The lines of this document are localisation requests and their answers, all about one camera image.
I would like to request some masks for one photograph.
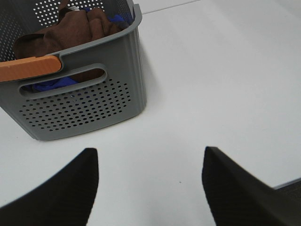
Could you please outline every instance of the white surface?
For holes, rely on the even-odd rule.
[[[162,10],[182,4],[199,1],[199,0],[133,0],[135,4],[139,4],[142,13],[150,13],[156,10]]]
[[[220,147],[270,186],[301,177],[295,4],[202,0],[144,15],[148,104],[118,125],[39,142],[1,110],[0,205],[88,146],[100,158],[90,226],[213,226],[201,185],[206,145]]]

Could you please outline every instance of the clothing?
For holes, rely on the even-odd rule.
[[[13,49],[17,59],[41,57],[101,39],[128,27],[124,19],[119,15],[114,16],[110,22],[101,8],[92,10],[84,8],[83,10],[72,11],[67,7],[68,2],[69,0],[63,0],[59,6],[59,20],[57,24],[37,31],[34,34],[22,36],[16,40]],[[34,84],[32,89],[36,91],[56,89],[98,78],[103,73],[104,71],[101,69],[94,69],[73,75],[70,78]]]

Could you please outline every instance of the brown cloth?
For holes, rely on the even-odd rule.
[[[69,0],[62,1],[57,24],[16,40],[13,49],[17,59],[42,57],[121,31],[117,25],[108,20],[101,8],[94,8],[89,12],[72,11],[67,6],[68,2]],[[102,70],[96,69],[73,75],[71,78],[77,82],[83,82],[102,74]]]

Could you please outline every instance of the orange handle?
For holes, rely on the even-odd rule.
[[[29,57],[0,63],[0,82],[27,79],[57,72],[62,64],[56,56]]]

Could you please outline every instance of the laundry basket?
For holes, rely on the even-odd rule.
[[[57,22],[60,2],[0,0],[0,4],[1,66],[4,61],[15,60],[12,45],[16,38]],[[146,105],[139,49],[139,5],[132,0],[70,0],[69,6],[101,7],[107,16],[121,15],[130,26],[111,36],[50,54],[61,63],[58,72],[0,82],[0,106],[37,140],[101,129],[138,115]],[[25,67],[24,73],[31,69]],[[105,73],[97,79],[44,92],[22,88],[92,69]],[[0,70],[0,77],[6,75]]]

